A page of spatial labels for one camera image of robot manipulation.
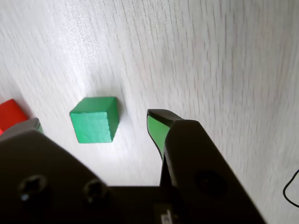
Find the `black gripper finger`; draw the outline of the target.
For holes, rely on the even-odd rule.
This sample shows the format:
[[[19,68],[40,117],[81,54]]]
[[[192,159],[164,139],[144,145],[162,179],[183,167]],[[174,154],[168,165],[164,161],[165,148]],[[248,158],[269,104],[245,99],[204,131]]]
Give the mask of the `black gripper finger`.
[[[203,126],[165,109],[147,111],[148,133],[192,224],[262,224],[264,219]]]
[[[100,224],[102,182],[46,137],[38,118],[0,137],[0,221],[3,224]]]

